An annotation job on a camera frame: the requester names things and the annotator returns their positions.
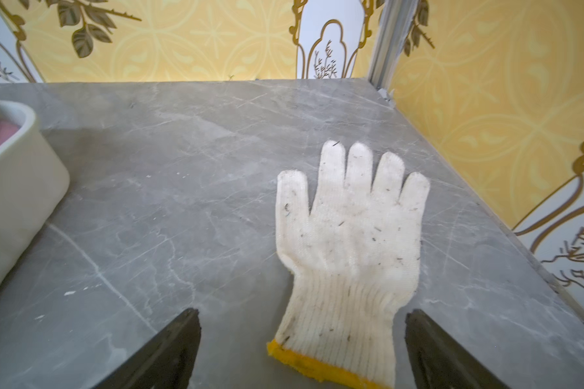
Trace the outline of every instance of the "wall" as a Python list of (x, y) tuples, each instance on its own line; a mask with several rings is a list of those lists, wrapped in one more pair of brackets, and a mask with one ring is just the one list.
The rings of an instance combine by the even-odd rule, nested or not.
[(397, 108), (584, 306), (584, 0), (429, 2)]
[[(0, 60), (38, 74), (20, 82), (365, 77), (381, 9), (374, 0), (0, 0)], [(325, 70), (312, 62), (298, 72), (300, 51), (306, 67), (311, 58)]]

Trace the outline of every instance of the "white scratch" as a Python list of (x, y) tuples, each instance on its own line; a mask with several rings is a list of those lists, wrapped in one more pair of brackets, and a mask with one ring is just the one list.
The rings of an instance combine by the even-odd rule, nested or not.
[(454, 227), (456, 227), (456, 223), (458, 222), (459, 218), (461, 217), (461, 214), (463, 213), (463, 211), (466, 209), (467, 205), (468, 205), (468, 203), (465, 203), (465, 205), (463, 205), (461, 207), (461, 210), (458, 211), (458, 214), (456, 214), (456, 218), (454, 219), (454, 222), (452, 223), (452, 227), (450, 228), (450, 236), (448, 237), (448, 248), (446, 249), (447, 256), (450, 256), (450, 255), (448, 255), (448, 253), (450, 253), (450, 248), (452, 247), (452, 238), (454, 237)]
[(163, 121), (161, 123), (158, 124), (152, 124), (151, 126), (145, 126), (145, 127), (140, 127), (140, 128), (133, 128), (131, 130), (129, 130), (126, 134), (130, 134), (132, 131), (139, 131), (139, 130), (143, 130), (143, 129), (151, 129), (151, 128), (156, 128), (159, 126), (162, 126), (163, 124), (167, 124), (172, 122), (172, 120), (167, 120), (167, 121)]
[(249, 101), (245, 101), (244, 103), (238, 105), (236, 108), (240, 108), (242, 105), (247, 104), (247, 103), (250, 103), (251, 101), (256, 100), (256, 99), (258, 99), (258, 98), (260, 98), (262, 96), (266, 96), (266, 95), (267, 95), (267, 93), (264, 93), (263, 95), (259, 95), (257, 97), (254, 97), (254, 98), (250, 99)]
[(89, 256), (89, 254), (87, 254), (85, 252), (85, 250), (82, 250), (82, 248), (80, 248), (80, 246), (78, 246), (78, 244), (76, 242), (73, 241), (73, 239), (71, 239), (69, 237), (69, 235), (67, 235), (65, 232), (63, 232), (63, 230), (59, 229), (57, 226), (55, 226), (52, 223), (46, 223), (45, 225), (48, 226), (49, 229), (53, 230), (55, 233), (59, 234), (63, 239), (65, 239), (70, 245), (72, 245), (79, 253), (80, 255), (82, 255), (82, 257), (84, 259), (86, 259), (87, 262), (89, 262), (89, 264), (93, 267), (93, 269), (95, 270), (95, 274), (97, 274), (97, 276), (101, 279), (101, 281), (108, 286), (108, 289), (110, 289), (113, 293), (115, 293), (117, 295), (117, 297), (119, 297), (123, 302), (126, 303), (126, 305), (132, 310), (132, 312), (134, 312), (134, 314), (140, 319), (140, 321), (142, 321), (145, 326), (147, 326), (147, 328), (149, 328), (151, 330), (151, 332), (153, 332), (154, 334), (157, 333), (156, 329), (147, 321), (147, 319), (145, 319), (140, 312), (132, 305), (132, 303), (124, 296), (121, 294), (121, 292), (119, 292), (112, 284), (110, 284), (110, 281), (107, 280), (106, 277), (104, 277), (104, 275), (101, 273), (100, 271), (100, 267), (97, 265), (97, 263), (95, 263), (91, 257)]
[(446, 256), (446, 258), (453, 260), (454, 262), (460, 264), (462, 267), (466, 268), (467, 270), (471, 270), (470, 268), (467, 267), (467, 265), (464, 265), (463, 263), (460, 263), (459, 261), (455, 260), (454, 257), (452, 257), (452, 255), (444, 252), (442, 249), (440, 249), (436, 245), (430, 243), (428, 240), (426, 240), (426, 239), (422, 239), (422, 240), (424, 241), (424, 243), (428, 243), (429, 245), (433, 246), (438, 252), (444, 254)]
[(229, 213), (230, 213), (230, 214), (233, 214), (234, 212), (236, 212), (236, 211), (237, 211), (237, 210), (239, 210), (240, 208), (243, 208), (244, 206), (248, 206), (248, 205), (249, 205), (249, 204), (251, 204), (252, 202), (259, 201), (259, 200), (261, 200), (262, 198), (264, 198), (264, 197), (266, 197), (266, 196), (268, 196), (268, 195), (272, 195), (272, 194), (273, 194), (273, 193), (275, 193), (275, 192), (276, 192), (276, 191), (273, 191), (273, 192), (268, 192), (268, 193), (264, 193), (263, 195), (261, 195), (261, 196), (258, 196), (258, 197), (256, 197), (256, 198), (254, 198), (253, 200), (250, 200), (250, 201), (248, 201), (248, 202), (246, 202), (246, 203), (242, 204), (241, 206), (238, 206), (238, 207), (236, 207), (236, 208), (232, 209), (232, 210), (231, 210)]

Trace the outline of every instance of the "gray marble surface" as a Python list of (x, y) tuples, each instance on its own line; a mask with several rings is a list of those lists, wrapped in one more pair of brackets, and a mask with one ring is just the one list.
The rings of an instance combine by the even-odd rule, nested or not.
[(71, 186), (0, 288), (0, 388), (89, 388), (186, 307), (191, 388), (335, 388), (271, 359), (292, 276), (274, 248), (277, 174), (315, 190), (327, 139), (391, 150), (432, 180), (425, 310), (513, 389), (584, 388), (584, 324), (479, 198), (365, 80), (0, 85), (39, 114)]

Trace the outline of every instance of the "glove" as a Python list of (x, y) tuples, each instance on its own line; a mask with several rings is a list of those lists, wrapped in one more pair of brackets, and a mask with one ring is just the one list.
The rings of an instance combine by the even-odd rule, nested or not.
[(292, 296), (268, 353), (307, 377), (351, 388), (393, 388), (396, 311), (417, 288), (421, 216), (430, 183), (408, 176), (391, 152), (372, 182), (364, 144), (322, 147), (311, 213), (307, 177), (277, 180), (276, 246), (294, 275)]

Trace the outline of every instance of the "white container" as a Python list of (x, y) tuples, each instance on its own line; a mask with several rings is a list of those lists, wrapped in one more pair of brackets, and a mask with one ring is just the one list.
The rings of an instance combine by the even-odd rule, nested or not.
[(0, 101), (20, 129), (0, 145), (0, 283), (69, 186), (69, 173), (39, 132), (31, 107)]

